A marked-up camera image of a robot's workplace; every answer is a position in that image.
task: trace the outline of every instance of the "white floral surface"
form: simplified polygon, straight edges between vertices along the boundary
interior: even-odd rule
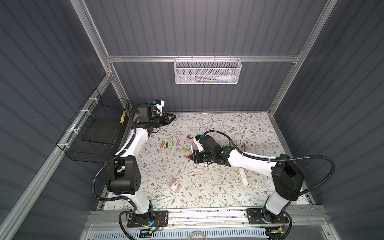
[[[247,152],[279,156],[284,150],[277,138],[267,113],[179,114],[170,125],[160,127],[144,144],[137,158],[141,173],[141,190],[151,200],[154,208],[233,207],[264,205],[274,190],[271,178],[246,171],[249,185],[242,187],[238,168],[211,164],[197,166],[186,158],[182,149],[190,149],[187,135],[203,134],[218,130],[229,135],[238,146],[245,143]],[[229,145],[228,139],[216,133],[209,134],[221,146]],[[172,141],[180,139],[179,147]],[[169,148],[161,143],[169,143]],[[178,193],[172,193],[168,183],[176,179],[181,184]],[[309,204],[300,196],[293,204]],[[129,209],[124,200],[106,202],[104,209]]]

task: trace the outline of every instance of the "wire basket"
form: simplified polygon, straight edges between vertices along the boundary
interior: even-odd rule
[[[119,150],[128,122],[128,117],[125,116],[123,124],[121,124],[122,115],[125,110],[128,112],[128,100],[99,95],[92,102],[89,109],[82,110],[83,116],[77,126],[74,129],[66,130],[71,131],[67,142],[58,142],[57,146],[73,161],[105,163]],[[109,142],[100,143],[83,140],[94,120],[107,121],[109,128],[112,131],[114,130]]]
[[[237,84],[240,76],[240,59],[228,61],[186,62],[174,60],[177,84]]]

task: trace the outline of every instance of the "white mesh basket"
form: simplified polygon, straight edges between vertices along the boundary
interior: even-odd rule
[[[228,61],[174,61],[177,84],[237,84],[240,76],[240,59]]]

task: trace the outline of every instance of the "leaf pattern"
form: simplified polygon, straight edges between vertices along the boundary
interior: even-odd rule
[[[211,164],[194,168],[182,149],[190,149],[187,135],[218,130],[229,135],[240,146],[245,143],[247,152],[278,156],[284,150],[277,138],[267,113],[178,114],[170,125],[160,127],[143,145],[137,158],[141,173],[141,190],[154,208],[234,207],[264,205],[274,190],[272,179],[246,170],[248,186],[243,187],[235,167]],[[221,146],[229,141],[219,134],[211,134]],[[172,141],[178,147],[172,147]],[[160,149],[161,143],[169,147]],[[172,179],[181,184],[181,190],[172,193],[168,186]],[[304,195],[294,204],[309,204]],[[104,209],[129,209],[124,200],[106,202]]]

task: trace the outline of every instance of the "black wire basket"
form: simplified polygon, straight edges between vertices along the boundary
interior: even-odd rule
[[[105,163],[119,150],[127,127],[128,107],[126,99],[99,95],[88,110],[82,110],[76,127],[66,130],[71,131],[67,142],[58,142],[57,146],[73,161]],[[102,140],[97,136],[100,132],[104,133]]]

